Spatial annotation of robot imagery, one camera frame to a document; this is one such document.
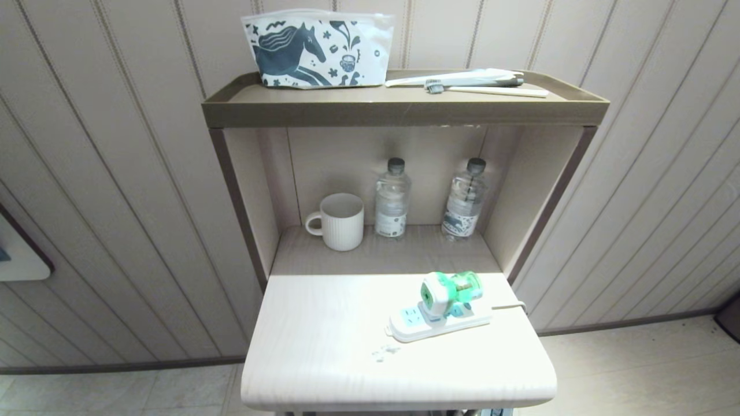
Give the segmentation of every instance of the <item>printed pouch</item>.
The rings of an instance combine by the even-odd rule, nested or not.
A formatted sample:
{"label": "printed pouch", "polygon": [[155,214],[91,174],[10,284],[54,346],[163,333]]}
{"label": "printed pouch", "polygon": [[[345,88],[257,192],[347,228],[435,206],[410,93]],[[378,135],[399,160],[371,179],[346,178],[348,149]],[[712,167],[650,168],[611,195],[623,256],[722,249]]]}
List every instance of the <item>printed pouch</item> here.
{"label": "printed pouch", "polygon": [[291,9],[241,18],[266,87],[382,85],[394,17]]}

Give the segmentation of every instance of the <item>toothbrush head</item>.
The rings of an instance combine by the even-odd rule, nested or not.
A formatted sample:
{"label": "toothbrush head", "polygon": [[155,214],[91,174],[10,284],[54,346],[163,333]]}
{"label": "toothbrush head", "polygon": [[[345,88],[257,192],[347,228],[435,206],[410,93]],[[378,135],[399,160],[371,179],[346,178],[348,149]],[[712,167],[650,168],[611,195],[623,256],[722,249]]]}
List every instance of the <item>toothbrush head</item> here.
{"label": "toothbrush head", "polygon": [[424,89],[430,94],[441,94],[445,92],[445,86],[441,79],[428,79],[424,81]]}

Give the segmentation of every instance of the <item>bottle cap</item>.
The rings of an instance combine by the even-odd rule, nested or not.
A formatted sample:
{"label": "bottle cap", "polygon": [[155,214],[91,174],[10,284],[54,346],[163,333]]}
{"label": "bottle cap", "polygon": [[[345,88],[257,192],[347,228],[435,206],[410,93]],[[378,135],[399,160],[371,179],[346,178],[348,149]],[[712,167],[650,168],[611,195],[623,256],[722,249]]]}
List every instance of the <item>bottle cap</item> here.
{"label": "bottle cap", "polygon": [[406,166],[406,162],[401,158],[390,158],[388,159],[388,171],[395,175],[403,173],[403,168]]}
{"label": "bottle cap", "polygon": [[485,170],[485,161],[481,158],[472,158],[468,161],[468,172],[479,175]]}

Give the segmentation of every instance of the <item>beige wall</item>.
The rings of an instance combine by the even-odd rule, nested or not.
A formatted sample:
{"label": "beige wall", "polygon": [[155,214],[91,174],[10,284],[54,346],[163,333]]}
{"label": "beige wall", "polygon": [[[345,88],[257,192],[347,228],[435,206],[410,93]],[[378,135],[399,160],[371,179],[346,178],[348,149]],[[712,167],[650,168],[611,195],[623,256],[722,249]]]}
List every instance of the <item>beige wall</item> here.
{"label": "beige wall", "polygon": [[516,283],[536,328],[738,289],[739,0],[0,0],[0,201],[56,266],[0,285],[0,366],[245,353],[261,294],[199,102],[255,69],[239,16],[306,6],[396,14],[392,67],[613,102]]}

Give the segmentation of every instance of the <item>plastic water bottle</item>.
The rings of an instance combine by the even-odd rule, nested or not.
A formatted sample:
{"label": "plastic water bottle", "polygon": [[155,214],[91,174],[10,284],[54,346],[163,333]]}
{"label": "plastic water bottle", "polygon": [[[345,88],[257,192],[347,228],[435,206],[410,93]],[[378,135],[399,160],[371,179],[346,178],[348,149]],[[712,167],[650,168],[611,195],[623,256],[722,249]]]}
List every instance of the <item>plastic water bottle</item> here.
{"label": "plastic water bottle", "polygon": [[398,238],[406,231],[411,179],[403,172],[401,158],[388,160],[388,172],[375,184],[375,232],[383,237]]}
{"label": "plastic water bottle", "polygon": [[472,158],[468,161],[468,169],[452,178],[447,209],[442,219],[442,233],[448,240],[465,240],[473,235],[485,198],[483,170],[485,161]]}

